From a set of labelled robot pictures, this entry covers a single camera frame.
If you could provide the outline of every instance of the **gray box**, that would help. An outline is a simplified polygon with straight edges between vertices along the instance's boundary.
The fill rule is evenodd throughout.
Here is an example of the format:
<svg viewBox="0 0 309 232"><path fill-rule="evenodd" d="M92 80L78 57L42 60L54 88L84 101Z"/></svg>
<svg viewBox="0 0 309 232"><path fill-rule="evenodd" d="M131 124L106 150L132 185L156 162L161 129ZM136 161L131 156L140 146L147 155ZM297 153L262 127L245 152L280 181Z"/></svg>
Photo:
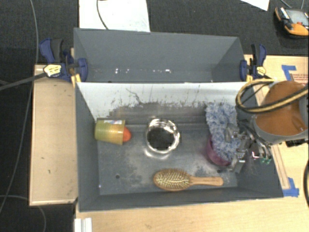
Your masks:
<svg viewBox="0 0 309 232"><path fill-rule="evenodd" d="M80 211L283 196L273 162L248 157L236 174L211 164L205 154L207 103L235 104L243 85L238 38L75 29L74 50L89 65L87 82L76 86ZM172 120L181 131L181 143L164 159L147 154L145 131L153 117ZM132 139L122 146L96 141L98 118L125 119ZM152 182L163 168L221 176L225 184L165 192Z"/></svg>

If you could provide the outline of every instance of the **hairbrush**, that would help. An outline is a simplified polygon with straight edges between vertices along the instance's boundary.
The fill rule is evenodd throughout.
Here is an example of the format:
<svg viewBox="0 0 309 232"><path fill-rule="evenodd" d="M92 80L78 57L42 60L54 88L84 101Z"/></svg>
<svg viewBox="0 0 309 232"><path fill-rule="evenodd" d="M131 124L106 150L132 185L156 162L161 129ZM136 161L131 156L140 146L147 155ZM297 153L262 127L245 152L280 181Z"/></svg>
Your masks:
<svg viewBox="0 0 309 232"><path fill-rule="evenodd" d="M222 186L221 177L194 177L180 169L163 169L154 175L154 184L167 191L181 191L194 185Z"/></svg>

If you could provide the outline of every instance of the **small container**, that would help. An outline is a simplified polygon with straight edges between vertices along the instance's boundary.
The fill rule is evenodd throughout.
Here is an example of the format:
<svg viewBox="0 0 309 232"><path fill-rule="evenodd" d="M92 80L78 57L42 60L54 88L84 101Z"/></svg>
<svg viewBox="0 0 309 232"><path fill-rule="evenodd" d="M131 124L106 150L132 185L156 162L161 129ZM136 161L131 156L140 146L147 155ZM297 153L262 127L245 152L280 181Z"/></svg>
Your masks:
<svg viewBox="0 0 309 232"><path fill-rule="evenodd" d="M176 149L179 141L180 133L172 121L161 118L151 120L146 131L146 143L152 152L165 155Z"/></svg>
<svg viewBox="0 0 309 232"><path fill-rule="evenodd" d="M231 164L230 161L226 161L224 159L222 159L213 149L212 147L212 141L211 141L211 135L209 136L208 142L207 142L207 146L206 146L206 153L207 156L209 157L209 159L216 165L218 166L223 166L223 167L227 167L228 165Z"/></svg>
<svg viewBox="0 0 309 232"><path fill-rule="evenodd" d="M122 145L125 129L124 120L98 119L95 127L95 139Z"/></svg>

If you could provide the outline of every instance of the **yellow cup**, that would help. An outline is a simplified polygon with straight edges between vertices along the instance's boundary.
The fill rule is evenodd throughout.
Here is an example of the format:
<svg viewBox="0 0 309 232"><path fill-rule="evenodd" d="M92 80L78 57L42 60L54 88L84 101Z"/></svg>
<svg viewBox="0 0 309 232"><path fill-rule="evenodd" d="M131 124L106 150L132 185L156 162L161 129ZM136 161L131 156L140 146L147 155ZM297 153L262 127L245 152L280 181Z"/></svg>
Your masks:
<svg viewBox="0 0 309 232"><path fill-rule="evenodd" d="M122 145L124 136L124 120L98 119L95 127L95 139Z"/></svg>

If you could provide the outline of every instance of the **black floor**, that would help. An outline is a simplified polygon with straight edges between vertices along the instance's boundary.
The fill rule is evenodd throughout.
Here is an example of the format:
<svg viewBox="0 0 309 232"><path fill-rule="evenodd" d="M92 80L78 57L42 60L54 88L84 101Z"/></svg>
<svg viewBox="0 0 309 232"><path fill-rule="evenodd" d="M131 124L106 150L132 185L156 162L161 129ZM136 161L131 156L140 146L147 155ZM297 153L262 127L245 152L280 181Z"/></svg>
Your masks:
<svg viewBox="0 0 309 232"><path fill-rule="evenodd" d="M286 0L300 7L301 0ZM33 0L40 40L63 38L73 46L72 29L78 26L78 0ZM308 40L292 40L278 26L273 11L283 6L270 0L268 12L239 0L147 0L151 31L238 36L243 51L262 43L270 55L308 55ZM308 11L309 0L305 0ZM0 0L0 80L13 82L32 75L35 62L35 30L29 0ZM5 194L14 170L30 85L0 91L0 195ZM10 191L28 196L31 115L20 162ZM48 232L72 230L73 206L45 206ZM43 229L40 211L26 201L9 198L0 214L0 232Z"/></svg>

